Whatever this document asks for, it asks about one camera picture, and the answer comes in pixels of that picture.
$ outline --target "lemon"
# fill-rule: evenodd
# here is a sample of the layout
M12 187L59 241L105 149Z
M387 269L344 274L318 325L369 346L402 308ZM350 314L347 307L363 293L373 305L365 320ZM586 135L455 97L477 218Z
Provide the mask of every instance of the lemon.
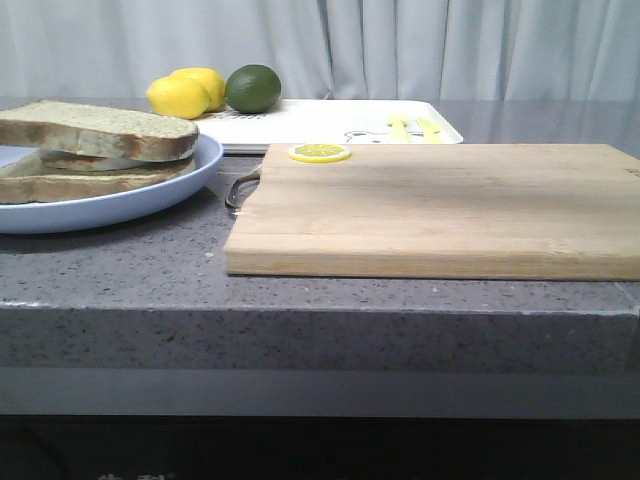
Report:
M199 117L211 103L207 90L199 82L180 75L158 78L149 85L146 94L155 113L187 119Z
M227 78L226 102L240 113L263 113L280 98L282 83L266 65L245 65Z
M171 75L181 75L191 78L199 82L207 90L209 97L211 97L207 112L217 110L224 104L225 81L222 75L213 68L180 68L171 72Z
M304 143L291 147L289 156L300 162L329 163L349 158L351 150L333 143Z

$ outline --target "bread slice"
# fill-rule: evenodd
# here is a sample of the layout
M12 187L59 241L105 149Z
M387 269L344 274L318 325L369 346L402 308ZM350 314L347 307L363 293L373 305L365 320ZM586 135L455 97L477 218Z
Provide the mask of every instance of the bread slice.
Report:
M74 172L42 164L37 150L0 168L0 203L58 202L98 197L155 185L195 170L195 159L145 163L123 170Z
M195 122L178 117L40 100L0 111L0 145L166 162L187 158L198 141Z

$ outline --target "white curtain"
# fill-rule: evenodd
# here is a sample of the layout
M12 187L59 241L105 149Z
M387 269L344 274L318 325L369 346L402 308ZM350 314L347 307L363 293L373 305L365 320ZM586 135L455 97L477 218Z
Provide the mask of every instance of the white curtain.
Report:
M638 100L639 0L0 0L0 95L143 97L272 66L285 98Z

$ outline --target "gray countertop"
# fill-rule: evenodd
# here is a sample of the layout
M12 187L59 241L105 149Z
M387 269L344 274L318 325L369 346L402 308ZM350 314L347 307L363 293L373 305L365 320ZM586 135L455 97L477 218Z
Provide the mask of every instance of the gray countertop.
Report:
M142 100L82 101L146 108ZM609 143L640 158L639 103L434 105L467 143ZM572 416L577 392L584 403L589 388L597 396L601 382L614 381L607 389L611 398L618 392L617 407L593 397L573 414L640 415L638 282L228 276L222 248L234 217L223 199L231 181L259 160L226 156L207 188L139 220L0 235L0 413ZM169 372L172 382L193 381L203 395L223 373L253 386L271 379L272 387L260 390L261 406L238 388L237 397L226 390L226 403L203 407L196 387L176 403ZM64 383L61 376L73 383L85 374L110 387L99 398L99 387L36 395ZM149 375L164 379L148 380L155 406L128 403L127 395L142 395L136 388ZM349 393L369 375L380 375L377 388L387 385L395 400L362 385ZM341 393L322 402L319 394L302 395L310 379ZM418 404L398 400L416 383L442 386L438 379L456 397L472 388L466 394L475 407L452 403L446 393ZM566 402L541 396L510 408L482 393L485 379L500 395L522 392L522 381L562 385ZM368 407L355 406L358 395Z

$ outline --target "lemon slice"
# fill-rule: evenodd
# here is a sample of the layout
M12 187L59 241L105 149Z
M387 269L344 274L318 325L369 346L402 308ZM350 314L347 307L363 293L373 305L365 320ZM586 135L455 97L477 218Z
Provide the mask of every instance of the lemon slice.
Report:
M351 156L351 150L334 143L304 143L289 149L289 156L299 162L339 162Z

